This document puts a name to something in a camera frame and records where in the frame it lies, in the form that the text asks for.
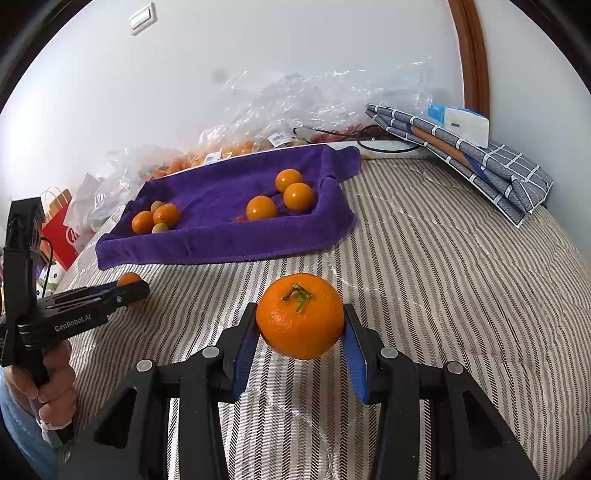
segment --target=black cable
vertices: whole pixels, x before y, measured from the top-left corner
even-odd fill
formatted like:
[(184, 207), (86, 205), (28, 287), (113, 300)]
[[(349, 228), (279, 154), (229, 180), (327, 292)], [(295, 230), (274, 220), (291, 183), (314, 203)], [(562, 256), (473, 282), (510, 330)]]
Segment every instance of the black cable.
[(47, 274), (45, 275), (45, 284), (43, 285), (43, 293), (41, 293), (41, 298), (45, 296), (45, 289), (47, 288), (47, 282), (49, 282), (49, 271), (51, 270), (51, 264), (53, 263), (53, 244), (51, 240), (49, 240), (46, 236), (42, 236), (41, 240), (45, 240), (49, 244), (50, 254), (49, 254), (49, 263), (47, 264)]
[[(363, 129), (361, 129), (359, 131), (359, 133), (363, 133), (364, 131), (366, 131), (368, 128), (373, 128), (375, 125), (369, 125), (368, 127), (365, 127)], [(355, 140), (357, 140), (357, 144), (361, 147), (361, 148), (365, 148), (366, 150), (371, 150), (372, 152), (380, 152), (380, 153), (406, 153), (406, 152), (412, 152), (413, 150), (416, 150), (418, 147), (420, 147), (420, 145), (415, 145), (413, 147), (410, 148), (403, 148), (401, 150), (384, 150), (382, 148), (374, 148), (374, 147), (367, 147), (365, 145), (363, 145), (361, 143), (361, 140), (359, 139), (359, 137), (355, 138)]]
[[(403, 148), (401, 150), (385, 150), (383, 148), (374, 148), (374, 147), (368, 147), (366, 145), (363, 145), (361, 143), (361, 139), (360, 139), (361, 134), (363, 134), (365, 131), (369, 130), (370, 128), (375, 128), (375, 127), (378, 127), (378, 126), (379, 125), (368, 125), (367, 127), (364, 127), (361, 130), (358, 130), (356, 132), (352, 132), (350, 134), (341, 134), (341, 133), (338, 133), (338, 132), (331, 132), (329, 130), (322, 130), (321, 128), (313, 128), (313, 127), (305, 127), (305, 128), (308, 128), (310, 130), (314, 130), (316, 132), (320, 132), (320, 133), (323, 133), (323, 134), (329, 134), (329, 135), (334, 135), (336, 137), (342, 137), (343, 139), (353, 138), (361, 148), (364, 148), (366, 150), (370, 150), (372, 152), (379, 152), (379, 153), (406, 153), (406, 152), (412, 152), (413, 150), (416, 150), (418, 147), (420, 147), (420, 145), (415, 145), (413, 147)], [(297, 135), (296, 130), (298, 128), (301, 128), (301, 127), (294, 127), (294, 129), (293, 129), (294, 135)], [(386, 133), (388, 135), (392, 135), (390, 132), (386, 132), (386, 130), (382, 130), (382, 132), (384, 132), (384, 133)], [(392, 136), (395, 137), (397, 140), (401, 141), (398, 137), (396, 137), (396, 135), (392, 135)]]

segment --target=plastic bag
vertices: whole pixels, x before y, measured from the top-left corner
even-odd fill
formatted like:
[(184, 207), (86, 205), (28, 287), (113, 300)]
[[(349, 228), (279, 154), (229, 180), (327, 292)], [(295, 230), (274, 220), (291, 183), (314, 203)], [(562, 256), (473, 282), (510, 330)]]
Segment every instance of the plastic bag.
[(74, 229), (78, 234), (90, 229), (89, 213), (95, 208), (95, 192), (100, 180), (87, 173), (72, 197), (64, 225)]
[(87, 226), (95, 232), (118, 207), (133, 200), (144, 183), (162, 165), (171, 164), (184, 154), (177, 149), (152, 145), (124, 149), (121, 154), (109, 153), (108, 162), (114, 171), (96, 188), (92, 209), (87, 215)]
[(367, 103), (395, 105), (425, 116), (433, 97), (428, 90), (428, 62), (397, 68), (389, 77), (366, 70), (330, 72), (304, 77), (291, 74), (255, 90), (253, 75), (231, 79), (215, 102), (227, 121), (202, 132), (190, 151), (192, 166), (237, 155), (305, 144), (294, 128), (306, 126), (355, 132), (371, 124)]

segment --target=barcode sticker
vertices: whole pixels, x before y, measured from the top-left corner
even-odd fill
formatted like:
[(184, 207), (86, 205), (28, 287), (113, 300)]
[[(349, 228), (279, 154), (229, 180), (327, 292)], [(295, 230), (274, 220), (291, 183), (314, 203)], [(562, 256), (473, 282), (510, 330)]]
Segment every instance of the barcode sticker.
[(271, 142), (273, 148), (277, 148), (280, 145), (283, 145), (284, 143), (293, 142), (294, 140), (297, 140), (297, 137), (292, 134), (279, 133), (272, 134), (270, 137), (267, 137), (267, 140)]
[(208, 153), (205, 156), (205, 160), (203, 161), (203, 165), (209, 165), (210, 163), (215, 163), (217, 161), (220, 161), (221, 158), (222, 158), (222, 150), (219, 150), (217, 152)]

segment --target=mandarin stem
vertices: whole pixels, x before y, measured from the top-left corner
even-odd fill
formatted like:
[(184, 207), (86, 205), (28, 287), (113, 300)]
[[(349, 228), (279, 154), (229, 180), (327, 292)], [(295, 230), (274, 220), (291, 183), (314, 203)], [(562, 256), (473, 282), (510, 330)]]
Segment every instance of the mandarin stem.
[(296, 313), (299, 313), (301, 308), (304, 306), (304, 303), (306, 303), (308, 300), (310, 300), (312, 298), (312, 294), (307, 291), (304, 287), (302, 287), (301, 285), (298, 284), (293, 284), (289, 290), (289, 292), (287, 292), (285, 295), (283, 295), (281, 297), (282, 300), (289, 300), (291, 297), (291, 294), (294, 292), (297, 292), (297, 301), (300, 302), (300, 305), (298, 306), (297, 310), (295, 311)]

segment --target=finger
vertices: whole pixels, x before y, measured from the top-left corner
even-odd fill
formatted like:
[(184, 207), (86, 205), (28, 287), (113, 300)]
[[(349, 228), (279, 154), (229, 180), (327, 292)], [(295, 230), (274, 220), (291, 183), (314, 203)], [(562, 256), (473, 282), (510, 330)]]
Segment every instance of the finger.
[(9, 383), (13, 388), (31, 400), (37, 398), (37, 387), (35, 386), (29, 372), (16, 365), (6, 367), (3, 372), (7, 383)]
[(52, 425), (64, 425), (76, 412), (76, 392), (69, 388), (64, 394), (39, 409), (39, 416), (43, 421)]
[(48, 370), (63, 368), (70, 362), (71, 351), (72, 347), (70, 346), (70, 342), (65, 340), (47, 352), (43, 359), (43, 365), (45, 365)]
[(76, 373), (70, 365), (55, 370), (49, 382), (39, 387), (39, 401), (47, 403), (61, 397), (75, 379)]

